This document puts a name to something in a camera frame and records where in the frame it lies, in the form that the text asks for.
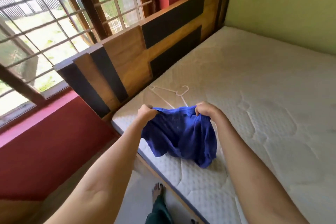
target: forearm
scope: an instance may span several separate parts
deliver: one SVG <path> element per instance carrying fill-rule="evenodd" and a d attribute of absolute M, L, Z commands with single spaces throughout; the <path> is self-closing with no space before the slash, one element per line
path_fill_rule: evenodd
<path fill-rule="evenodd" d="M 213 120 L 231 180 L 249 223 L 308 223 L 277 178 L 241 139 L 228 118 L 218 112 Z"/>
<path fill-rule="evenodd" d="M 146 120 L 137 117 L 124 134 L 90 167 L 51 223 L 113 223 L 132 174 Z"/>

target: person's left hand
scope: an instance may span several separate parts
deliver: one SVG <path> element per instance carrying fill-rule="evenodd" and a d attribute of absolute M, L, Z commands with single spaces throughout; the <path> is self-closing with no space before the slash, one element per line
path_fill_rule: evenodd
<path fill-rule="evenodd" d="M 153 109 L 151 105 L 142 105 L 138 110 L 138 117 L 146 119 L 147 122 L 152 120 L 157 114 L 158 111 Z"/>

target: foot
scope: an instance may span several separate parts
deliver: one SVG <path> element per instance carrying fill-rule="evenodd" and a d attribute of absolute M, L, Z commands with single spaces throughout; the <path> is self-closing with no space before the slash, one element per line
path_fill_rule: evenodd
<path fill-rule="evenodd" d="M 161 184 L 157 183 L 154 186 L 154 189 L 152 190 L 152 195 L 153 195 L 153 204 L 156 201 L 157 197 L 163 193 L 164 187 Z"/>

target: blue garment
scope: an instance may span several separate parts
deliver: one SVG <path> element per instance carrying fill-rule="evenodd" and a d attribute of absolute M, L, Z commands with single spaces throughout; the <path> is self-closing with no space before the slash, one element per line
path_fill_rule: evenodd
<path fill-rule="evenodd" d="M 210 117 L 196 116 L 195 107 L 154 108 L 159 111 L 142 131 L 155 157 L 168 152 L 173 157 L 192 159 L 202 168 L 216 158 L 217 140 Z"/>

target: wooden headboard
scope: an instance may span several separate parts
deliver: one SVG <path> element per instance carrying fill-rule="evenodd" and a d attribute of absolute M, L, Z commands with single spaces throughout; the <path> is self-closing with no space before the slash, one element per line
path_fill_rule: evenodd
<path fill-rule="evenodd" d="M 220 29 L 229 0 L 180 0 L 57 64 L 104 120 Z"/>

